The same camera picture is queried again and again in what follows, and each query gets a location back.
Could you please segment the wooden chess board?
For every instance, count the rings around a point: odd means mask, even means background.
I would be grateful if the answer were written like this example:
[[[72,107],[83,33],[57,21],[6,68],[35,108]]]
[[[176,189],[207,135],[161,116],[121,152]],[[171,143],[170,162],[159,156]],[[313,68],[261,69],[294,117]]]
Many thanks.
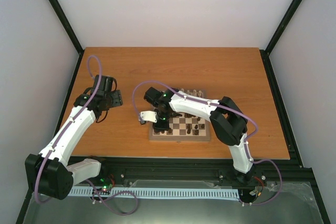
[[[150,87],[144,95],[158,114],[158,121],[151,123],[149,139],[153,141],[210,141],[211,125],[199,116],[184,112],[174,112],[168,107],[167,97],[172,95],[169,89],[159,91]]]

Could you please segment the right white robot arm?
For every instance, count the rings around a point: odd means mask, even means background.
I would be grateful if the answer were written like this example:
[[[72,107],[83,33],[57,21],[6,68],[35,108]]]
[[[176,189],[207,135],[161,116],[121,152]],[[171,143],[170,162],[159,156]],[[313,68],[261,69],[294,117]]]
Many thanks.
[[[153,111],[140,112],[141,124],[152,122],[153,128],[167,131],[169,119],[181,113],[194,115],[211,123],[217,139],[229,147],[234,169],[247,174],[253,159],[247,146],[247,122],[241,110],[232,99],[207,100],[184,93],[178,89],[168,88],[159,91],[149,88],[144,100],[154,107]]]

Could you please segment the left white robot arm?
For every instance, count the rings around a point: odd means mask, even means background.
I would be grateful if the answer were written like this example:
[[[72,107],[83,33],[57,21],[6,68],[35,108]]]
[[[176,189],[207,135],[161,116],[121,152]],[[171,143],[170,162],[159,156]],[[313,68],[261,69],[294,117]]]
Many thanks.
[[[121,105],[116,79],[97,75],[93,86],[76,98],[69,117],[50,143],[39,154],[26,158],[28,187],[36,197],[43,194],[62,200],[73,186],[89,178],[100,184],[108,180],[109,170],[100,158],[88,157],[72,165],[68,162],[89,126],[101,122],[103,112]]]

